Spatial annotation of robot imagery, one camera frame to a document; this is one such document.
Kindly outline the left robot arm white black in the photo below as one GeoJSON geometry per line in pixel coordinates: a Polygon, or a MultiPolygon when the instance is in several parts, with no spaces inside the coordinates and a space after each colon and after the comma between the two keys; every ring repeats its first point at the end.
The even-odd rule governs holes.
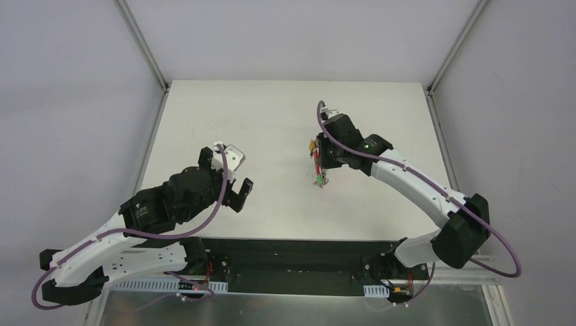
{"type": "Polygon", "coordinates": [[[233,145],[216,143],[201,150],[196,166],[183,169],[162,185],[138,191],[102,227],[68,249],[39,255],[42,277],[31,300],[41,310],[89,302],[112,286],[155,273],[209,272],[197,229],[176,233],[206,209],[242,210],[253,189],[245,179],[233,190],[236,171],[245,161],[233,145]]]}

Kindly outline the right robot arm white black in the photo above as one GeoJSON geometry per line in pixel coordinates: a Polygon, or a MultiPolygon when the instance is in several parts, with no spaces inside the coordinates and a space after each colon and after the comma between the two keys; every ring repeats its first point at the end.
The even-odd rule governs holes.
{"type": "Polygon", "coordinates": [[[321,168],[360,170],[402,194],[437,226],[434,232],[400,239],[385,253],[389,275],[403,278],[412,267],[434,261],[462,268],[488,240],[490,232],[466,212],[471,209],[481,220],[489,221],[488,203],[479,194],[467,197],[430,180],[382,137],[363,137],[346,114],[321,113],[320,121],[323,131],[317,139],[321,168]]]}

